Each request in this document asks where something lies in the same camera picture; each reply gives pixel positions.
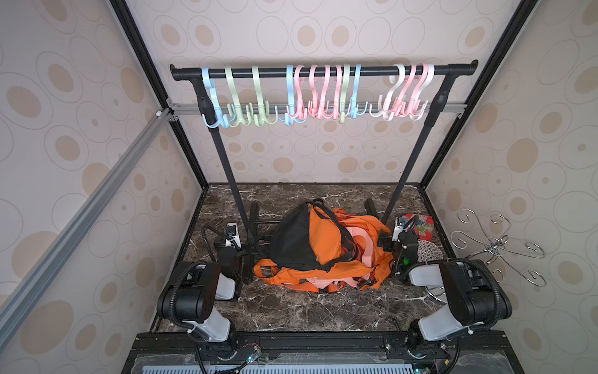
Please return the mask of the orange crossbody bag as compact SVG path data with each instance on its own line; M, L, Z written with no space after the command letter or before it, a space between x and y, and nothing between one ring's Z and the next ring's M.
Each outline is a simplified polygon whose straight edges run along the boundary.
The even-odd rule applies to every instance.
M309 244L316 262L328 268L339 262L355 260L358 253L356 244L335 213L319 200L310 202L308 206Z

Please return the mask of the black crossbody bag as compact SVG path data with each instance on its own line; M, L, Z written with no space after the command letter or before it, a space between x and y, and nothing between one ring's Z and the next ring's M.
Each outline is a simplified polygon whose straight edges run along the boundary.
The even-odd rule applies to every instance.
M316 262L316 257L309 244L309 206L313 199L306 201L291 211L280 224L275 227L269 241L269 258L278 266L296 271L326 271L334 267L323 267Z

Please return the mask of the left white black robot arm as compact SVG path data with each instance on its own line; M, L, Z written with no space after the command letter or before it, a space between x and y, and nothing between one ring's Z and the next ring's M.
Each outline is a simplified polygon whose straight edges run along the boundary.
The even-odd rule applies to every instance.
M157 300L157 316L182 328L198 343L236 346L234 324L222 316L215 302L231 302L240 296L242 245L235 223L219 232L202 226L202 237L210 230L224 241L215 245L210 262L181 262L171 273Z

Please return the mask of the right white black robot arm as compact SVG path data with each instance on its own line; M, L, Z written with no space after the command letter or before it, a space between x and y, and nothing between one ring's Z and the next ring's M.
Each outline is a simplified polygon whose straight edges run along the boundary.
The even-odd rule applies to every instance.
M411 323L405 345L411 352L420 346L489 330L512 316L512 303L495 276L480 260L448 258L420 262L420 236L415 232L419 216L397 218L391 249L394 274L403 283L445 292L446 304Z

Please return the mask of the pink plastic hook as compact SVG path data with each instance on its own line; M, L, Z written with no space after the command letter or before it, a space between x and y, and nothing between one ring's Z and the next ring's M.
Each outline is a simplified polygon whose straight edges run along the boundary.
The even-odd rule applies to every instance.
M286 68L287 113L285 116L288 126L294 122L304 123L307 119L307 109L301 90L301 85L305 82L305 78L301 76L303 68L303 65L297 67L288 65Z

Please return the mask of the green plastic hook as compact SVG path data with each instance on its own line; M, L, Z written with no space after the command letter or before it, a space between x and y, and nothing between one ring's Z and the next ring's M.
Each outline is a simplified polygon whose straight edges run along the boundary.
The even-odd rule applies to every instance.
M234 108L235 114L236 114L235 126L238 126L239 124L243 124L244 126L250 126L252 124L253 115L254 115L252 104L246 104L245 109L243 109L239 95L238 95L238 91L237 91L237 88L235 85L235 79L233 76L232 68L230 66L227 66L224 68L224 70L225 70L227 85L229 87L230 94L233 99L233 108Z

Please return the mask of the light blue leftmost hook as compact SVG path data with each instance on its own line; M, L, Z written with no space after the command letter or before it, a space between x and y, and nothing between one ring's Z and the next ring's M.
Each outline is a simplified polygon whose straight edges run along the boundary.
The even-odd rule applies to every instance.
M210 94L210 101L213 105L213 110L216 119L213 124L208 123L208 119L205 115L203 115L203 119L206 123L206 126L210 129L217 128L218 126L222 127L223 129L228 129L230 127L230 121L229 118L227 118L227 115L224 115L222 111L222 107L220 106L217 97L216 84L214 79L210 78L209 71L210 70L208 68L202 68L202 82L204 84L204 87L208 90Z

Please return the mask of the white plastic hook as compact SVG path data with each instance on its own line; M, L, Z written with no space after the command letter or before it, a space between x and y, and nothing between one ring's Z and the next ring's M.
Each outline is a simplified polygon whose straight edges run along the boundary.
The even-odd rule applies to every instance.
M372 104L370 105L369 114L373 118L383 117L383 119L385 121L390 121L395 116L394 109L393 109L394 103L392 101L392 97L393 97L396 89L398 89L405 81L406 68L405 68L405 65L403 65L403 64L395 64L394 66L397 68L398 75L395 76L394 74L392 74L389 77L389 82L392 84L392 87L389 89L386 96L383 97L382 95L380 95L378 97L376 113L372 112L373 105Z

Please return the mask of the orange pink backpack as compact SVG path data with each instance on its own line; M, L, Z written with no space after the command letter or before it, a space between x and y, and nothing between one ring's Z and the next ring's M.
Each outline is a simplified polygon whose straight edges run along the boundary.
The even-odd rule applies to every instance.
M276 265L269 258L253 267L256 277L268 285L280 285L294 291L333 293L344 287L359 290L379 288L391 274L393 256L378 245L381 234L390 230L372 215L356 215L334 208L333 213L346 227L356 242L359 254L356 260L338 263L331 271L296 271Z

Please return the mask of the red snack packet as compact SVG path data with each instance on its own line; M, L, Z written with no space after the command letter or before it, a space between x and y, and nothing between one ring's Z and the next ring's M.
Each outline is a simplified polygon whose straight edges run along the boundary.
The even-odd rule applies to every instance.
M434 220L431 216L408 213L401 217L405 224L409 223L413 218L413 232L417 234L421 240L431 241L434 234Z

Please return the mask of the patterned round pouch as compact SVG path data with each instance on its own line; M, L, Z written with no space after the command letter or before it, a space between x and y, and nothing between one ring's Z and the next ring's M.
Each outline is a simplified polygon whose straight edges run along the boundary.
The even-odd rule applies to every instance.
M420 240L417 248L417 259L419 262L428 262L432 260L443 260L445 253L443 249L433 242Z

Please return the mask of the black clothes rack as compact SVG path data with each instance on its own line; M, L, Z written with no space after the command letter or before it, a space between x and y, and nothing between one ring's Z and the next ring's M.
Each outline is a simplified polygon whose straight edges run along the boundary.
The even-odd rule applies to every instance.
M389 200L388 206L386 207L385 213L382 216L382 222L386 223L392 211L395 209L397 202L400 199L400 196L403 192L403 189L407 183L408 177L413 171L414 165L417 159L420 156L421 151L429 137L431 129L435 126L439 115L444 111L445 107L447 106L448 99L449 99L449 92L453 88L454 83L458 78L461 76L471 76L473 75L478 67L479 62L474 60L473 62L467 64L448 64L448 65L411 65L406 68L406 74L409 78L414 78L415 76L421 76L423 79L429 79L432 75L439 75L443 76L444 79L442 84L434 96L431 104L428 107L423 106L423 104L417 104L416 108L419 109L423 114L427 115L424 123L424 127L422 131L420 131L420 135L417 138L417 142L415 143L414 148L411 151L410 157L406 163L406 166L403 169L402 175L399 181L396 184L396 188ZM252 68L232 68L234 79L254 79L254 87L255 93L257 95L261 94L261 84L259 80L261 78L264 79L275 79L275 78L285 78L286 79L286 68L259 68L254 66ZM225 70L222 69L210 69L210 78L211 79L226 79ZM215 113L213 110L213 105L210 101L210 94L208 90L204 87L202 82L202 68L177 68L174 65L170 65L170 72L171 76L176 81L188 81L193 85L194 91L196 93L197 98L197 108L199 113L205 115L208 119L209 124L213 124L215 121ZM363 67L362 65L341 65L340 67L331 68L328 65L325 66L317 66L313 65L308 69L301 70L301 76L309 79L311 83L314 83L317 78L321 78L325 81L328 81L331 77L336 77L339 80L337 87L340 89L341 93L338 93L335 96L335 104L334 107L340 110L340 115L345 117L349 116L351 118L357 117L358 115L364 115L368 112L367 109L360 112L358 110L358 102L357 102L357 94L359 89L359 82L361 81L362 77L367 76L391 76L394 74L395 76L398 75L397 68L393 66L366 66ZM354 89L352 91L352 96L350 101L346 101L344 99L344 81L345 80L352 80L354 82ZM253 256L253 254L258 254L258 247L255 241L257 234L259 233L259 226L261 224L275 224L275 221L260 221L258 219L259 216L259 206L258 204L252 204L250 206L250 210L247 211L244 208L243 200L241 198L241 194L238 189L238 184L235 179L235 175L232 171L232 166L230 165L230 160L227 155L227 151L224 148L224 142L221 137L221 127L218 126L214 129L209 129L210 135L213 140L213 144L216 148L216 152L218 157L221 161L221 164L224 168L224 174L227 178L227 184L230 187L232 192L233 198L235 200L235 204L238 208L238 213L243 221L244 229L247 232L248 236L248 245L249 245L249 257Z

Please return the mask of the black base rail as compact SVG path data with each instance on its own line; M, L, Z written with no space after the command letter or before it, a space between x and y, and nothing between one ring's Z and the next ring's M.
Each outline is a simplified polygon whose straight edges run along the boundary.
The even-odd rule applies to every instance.
M140 333L136 336L123 367L124 373L134 373L141 368L144 358L165 359L191 358L196 353L204 362L240 364L249 357L249 350L258 346L265 360L289 358L291 355L365 354L368 358L402 360L417 366L434 365L438 372L439 361L453 360L459 352L455 365L466 364L469 358L484 361L486 355L499 354L506 360L508 372L523 373L515 352L502 331L479 331L449 341L411 343L405 331L342 331L342 332L240 332L224 343L193 342L186 333Z

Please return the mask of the aluminium side rail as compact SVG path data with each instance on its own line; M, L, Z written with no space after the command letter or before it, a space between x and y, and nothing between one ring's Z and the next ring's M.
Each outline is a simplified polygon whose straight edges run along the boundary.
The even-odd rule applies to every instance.
M65 263L73 255L83 237L140 161L156 135L171 119L173 119L173 110L170 108L162 108L160 114L153 117L152 121L107 173L92 196L81 206L40 260L20 282L1 311L1 349L5 349L12 340Z

